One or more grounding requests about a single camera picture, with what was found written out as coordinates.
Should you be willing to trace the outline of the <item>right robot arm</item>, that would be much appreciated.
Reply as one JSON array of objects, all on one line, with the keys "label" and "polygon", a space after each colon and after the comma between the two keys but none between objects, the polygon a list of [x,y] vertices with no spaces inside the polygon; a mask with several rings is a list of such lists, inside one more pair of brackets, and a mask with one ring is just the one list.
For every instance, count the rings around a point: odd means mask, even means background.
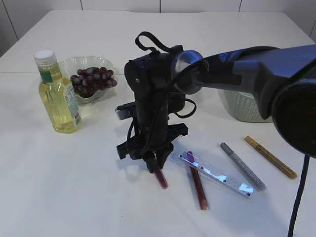
[{"label": "right robot arm", "polygon": [[185,124],[168,123],[183,109],[185,95],[203,87],[253,95],[261,118],[272,118],[282,138],[299,152],[316,155],[316,47],[258,46],[202,57],[193,50],[148,49],[124,67],[134,102],[117,107],[132,118],[120,159],[142,159],[148,170],[163,167],[173,140],[188,134]]}]

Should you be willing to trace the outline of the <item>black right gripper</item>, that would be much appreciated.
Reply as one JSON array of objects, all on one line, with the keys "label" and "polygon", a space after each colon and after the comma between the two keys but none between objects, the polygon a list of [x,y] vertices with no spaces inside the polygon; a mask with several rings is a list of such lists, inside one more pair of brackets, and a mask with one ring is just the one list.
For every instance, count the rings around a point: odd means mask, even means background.
[{"label": "black right gripper", "polygon": [[136,117],[130,127],[134,136],[128,135],[126,142],[117,146],[120,159],[129,155],[133,160],[144,159],[147,169],[154,173],[156,159],[163,168],[173,152],[172,141],[180,135],[187,135],[184,124],[168,123],[169,93],[180,93],[169,87],[173,76],[171,67],[174,59],[183,52],[181,45],[164,48],[164,53],[155,48],[151,53],[130,60],[124,67],[126,81],[134,93]]}]

